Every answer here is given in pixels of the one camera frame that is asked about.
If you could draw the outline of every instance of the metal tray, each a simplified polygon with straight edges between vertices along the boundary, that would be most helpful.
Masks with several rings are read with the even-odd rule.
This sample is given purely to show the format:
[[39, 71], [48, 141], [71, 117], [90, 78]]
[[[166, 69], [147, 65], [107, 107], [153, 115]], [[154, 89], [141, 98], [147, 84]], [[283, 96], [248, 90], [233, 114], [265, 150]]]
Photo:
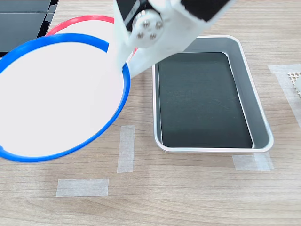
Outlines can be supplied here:
[[[227, 61], [228, 68], [221, 60]], [[211, 75], [206, 68], [211, 68]], [[236, 38], [199, 36], [184, 52], [154, 65], [152, 75], [154, 136], [164, 151], [263, 153], [273, 146], [273, 134]], [[196, 82], [186, 84], [195, 78]]]

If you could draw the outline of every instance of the blue rim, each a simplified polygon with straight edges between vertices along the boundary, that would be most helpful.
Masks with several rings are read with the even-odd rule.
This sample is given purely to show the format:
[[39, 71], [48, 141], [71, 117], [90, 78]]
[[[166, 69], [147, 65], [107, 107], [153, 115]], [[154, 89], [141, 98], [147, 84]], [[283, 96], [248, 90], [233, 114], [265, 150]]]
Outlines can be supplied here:
[[[109, 44], [106, 41], [103, 41], [102, 39], [96, 38], [94, 36], [90, 35], [85, 35], [85, 34], [55, 34], [55, 35], [50, 35], [46, 37], [41, 37], [35, 40], [32, 40], [30, 42], [27, 42], [10, 53], [6, 54], [2, 60], [0, 60], [0, 74], [5, 70], [11, 63], [13, 63], [15, 60], [20, 58], [21, 56], [36, 50], [38, 48], [56, 44], [56, 43], [62, 43], [62, 42], [79, 42], [79, 43], [85, 43], [91, 46], [95, 46], [104, 52], [108, 51]], [[131, 79], [130, 79], [130, 74], [128, 70], [127, 64], [123, 66], [123, 78], [124, 78], [124, 89], [123, 89], [123, 94], [122, 94], [122, 99], [121, 102], [118, 106], [118, 109], [112, 116], [112, 118], [108, 121], [108, 123], [101, 128], [96, 134], [94, 134], [91, 138], [86, 140], [85, 142], [81, 143], [80, 145], [71, 148], [67, 151], [54, 154], [54, 155], [49, 155], [49, 156], [44, 156], [44, 157], [23, 157], [15, 154], [11, 154], [8, 151], [5, 151], [2, 146], [0, 146], [0, 157], [3, 157], [5, 159], [9, 159], [12, 161], [20, 161], [20, 162], [38, 162], [38, 161], [48, 161], [52, 159], [57, 159], [62, 156], [65, 156], [67, 154], [73, 153], [87, 144], [91, 143], [94, 141], [96, 138], [98, 138], [103, 132], [105, 132], [109, 126], [117, 119], [118, 115], [122, 111], [126, 101], [127, 97], [130, 91], [130, 84], [131, 84]]]

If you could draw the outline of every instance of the white tape strip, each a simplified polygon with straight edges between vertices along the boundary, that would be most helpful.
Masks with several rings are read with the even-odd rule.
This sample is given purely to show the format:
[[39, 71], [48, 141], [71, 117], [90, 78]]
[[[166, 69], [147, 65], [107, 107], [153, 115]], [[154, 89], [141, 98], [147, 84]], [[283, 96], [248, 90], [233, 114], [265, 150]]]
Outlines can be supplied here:
[[301, 65], [269, 65], [271, 73], [275, 74], [286, 96], [286, 99], [301, 128], [301, 98], [299, 97], [288, 73], [300, 72]]
[[238, 171], [271, 171], [274, 169], [269, 153], [254, 155], [232, 155], [235, 169]]
[[121, 126], [118, 155], [118, 173], [133, 172], [135, 126]]
[[107, 196], [109, 190], [108, 179], [71, 179], [58, 180], [57, 197], [76, 196]]

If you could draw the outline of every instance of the wood grain surface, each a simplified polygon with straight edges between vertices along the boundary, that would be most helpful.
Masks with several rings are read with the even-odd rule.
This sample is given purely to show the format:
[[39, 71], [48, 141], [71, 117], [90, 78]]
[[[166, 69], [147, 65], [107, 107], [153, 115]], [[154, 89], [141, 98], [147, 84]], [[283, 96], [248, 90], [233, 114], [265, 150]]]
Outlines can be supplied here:
[[[112, 16], [111, 6], [62, 0], [51, 27], [76, 16]], [[0, 225], [300, 226], [301, 130], [268, 65], [301, 63], [301, 1], [239, 0], [204, 34], [241, 41], [274, 133], [274, 170], [236, 171], [231, 154], [160, 150], [147, 70], [132, 80], [118, 119], [87, 147], [36, 164], [0, 159]], [[117, 173], [122, 125], [136, 128], [132, 173]], [[55, 197], [58, 179], [94, 178], [109, 179], [108, 196]]]

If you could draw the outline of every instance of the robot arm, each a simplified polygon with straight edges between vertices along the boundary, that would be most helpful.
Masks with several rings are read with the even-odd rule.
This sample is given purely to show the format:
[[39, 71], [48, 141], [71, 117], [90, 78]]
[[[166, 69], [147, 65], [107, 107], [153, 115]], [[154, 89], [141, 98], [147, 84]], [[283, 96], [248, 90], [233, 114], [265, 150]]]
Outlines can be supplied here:
[[184, 51], [235, 0], [116, 0], [114, 46], [117, 67], [128, 62], [131, 77]]

